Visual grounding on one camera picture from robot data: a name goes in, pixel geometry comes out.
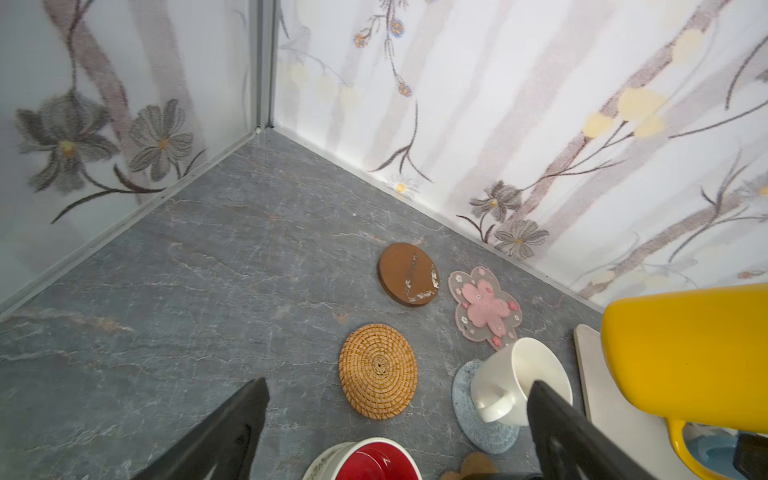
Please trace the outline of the brown paw print coaster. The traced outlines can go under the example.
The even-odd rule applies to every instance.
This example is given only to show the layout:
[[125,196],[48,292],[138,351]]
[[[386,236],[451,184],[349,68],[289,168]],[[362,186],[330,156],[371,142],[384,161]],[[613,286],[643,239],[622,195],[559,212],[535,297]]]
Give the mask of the brown paw print coaster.
[[482,452],[470,453],[462,462],[458,471],[445,471],[439,480],[464,480],[495,475],[499,472],[492,459]]

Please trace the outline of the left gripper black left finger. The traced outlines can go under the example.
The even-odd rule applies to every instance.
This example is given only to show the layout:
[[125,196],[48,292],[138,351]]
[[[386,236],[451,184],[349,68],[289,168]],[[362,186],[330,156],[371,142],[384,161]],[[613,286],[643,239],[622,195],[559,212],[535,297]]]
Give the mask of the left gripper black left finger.
[[248,479],[270,400],[264,378],[250,380],[137,479]]

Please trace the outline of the yellow mug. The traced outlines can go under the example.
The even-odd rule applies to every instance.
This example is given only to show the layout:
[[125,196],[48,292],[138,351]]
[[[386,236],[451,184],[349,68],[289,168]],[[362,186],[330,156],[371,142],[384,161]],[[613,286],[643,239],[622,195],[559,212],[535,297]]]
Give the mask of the yellow mug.
[[767,475],[767,286],[625,298],[603,315],[601,342],[626,400],[665,420],[670,444],[701,479],[719,473],[697,461],[684,441],[689,423],[758,435],[737,444],[735,468]]

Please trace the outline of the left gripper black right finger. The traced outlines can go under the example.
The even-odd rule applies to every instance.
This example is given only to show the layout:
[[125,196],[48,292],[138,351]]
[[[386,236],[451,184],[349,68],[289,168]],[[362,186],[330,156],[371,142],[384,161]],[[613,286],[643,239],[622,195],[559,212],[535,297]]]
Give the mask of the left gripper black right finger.
[[543,479],[650,479],[544,381],[533,383],[527,415]]

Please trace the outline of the blue mug white inside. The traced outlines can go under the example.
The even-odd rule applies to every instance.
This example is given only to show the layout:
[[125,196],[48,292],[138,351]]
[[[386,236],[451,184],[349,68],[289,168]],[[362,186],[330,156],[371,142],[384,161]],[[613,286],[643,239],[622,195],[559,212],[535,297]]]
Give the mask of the blue mug white inside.
[[731,479],[744,479],[733,465],[738,430],[688,423],[685,444],[694,459],[704,467]]

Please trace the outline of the dark brown round coaster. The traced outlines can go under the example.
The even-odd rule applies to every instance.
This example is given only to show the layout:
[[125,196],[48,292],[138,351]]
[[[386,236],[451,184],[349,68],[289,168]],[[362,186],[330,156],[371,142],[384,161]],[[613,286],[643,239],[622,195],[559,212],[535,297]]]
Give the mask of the dark brown round coaster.
[[435,263],[410,243],[386,247],[378,259],[377,275],[385,292],[408,307],[424,306],[439,293],[440,277]]

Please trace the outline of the beige serving tray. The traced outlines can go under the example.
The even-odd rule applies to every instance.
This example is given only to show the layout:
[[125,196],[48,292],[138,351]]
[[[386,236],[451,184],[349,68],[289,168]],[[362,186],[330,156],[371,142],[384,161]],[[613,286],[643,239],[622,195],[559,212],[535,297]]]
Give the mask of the beige serving tray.
[[631,405],[605,363],[600,333],[584,324],[574,329],[586,415],[626,455],[657,479],[696,477],[672,449],[665,421]]

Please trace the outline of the rattan woven round coaster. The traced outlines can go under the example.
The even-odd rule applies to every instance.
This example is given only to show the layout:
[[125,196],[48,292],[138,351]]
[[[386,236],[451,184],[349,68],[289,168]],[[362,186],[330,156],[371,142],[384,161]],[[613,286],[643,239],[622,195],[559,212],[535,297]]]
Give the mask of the rattan woven round coaster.
[[418,386],[418,364],[410,343],[386,324],[368,324],[351,333],[341,348],[338,370],[349,404],[369,419],[401,414]]

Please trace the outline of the grey round felt coaster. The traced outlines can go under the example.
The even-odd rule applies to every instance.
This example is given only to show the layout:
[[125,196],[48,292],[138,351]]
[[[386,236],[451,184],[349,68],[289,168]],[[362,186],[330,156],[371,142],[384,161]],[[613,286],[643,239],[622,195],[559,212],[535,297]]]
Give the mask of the grey round felt coaster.
[[477,413],[470,395],[471,381],[482,361],[475,359],[462,365],[457,371],[452,384],[452,403],[458,424],[479,450],[487,454],[502,454],[517,441],[520,428],[498,422],[485,423]]

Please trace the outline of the pink flower coaster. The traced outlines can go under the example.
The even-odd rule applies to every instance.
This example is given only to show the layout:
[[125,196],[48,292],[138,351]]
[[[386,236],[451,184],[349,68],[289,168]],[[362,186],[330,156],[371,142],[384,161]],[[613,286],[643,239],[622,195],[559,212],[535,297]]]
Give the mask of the pink flower coaster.
[[452,272],[448,285],[457,302],[456,326],[467,340],[488,343],[499,351],[518,338],[516,329],[523,321],[520,304],[501,288],[489,268]]

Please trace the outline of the white mug red inside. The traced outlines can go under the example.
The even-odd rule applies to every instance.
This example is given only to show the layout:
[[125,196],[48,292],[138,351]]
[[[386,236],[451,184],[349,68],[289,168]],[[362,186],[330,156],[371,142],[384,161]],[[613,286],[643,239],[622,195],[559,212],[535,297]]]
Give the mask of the white mug red inside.
[[413,457],[399,443],[383,437],[334,445],[320,454],[302,477],[303,480],[421,478]]

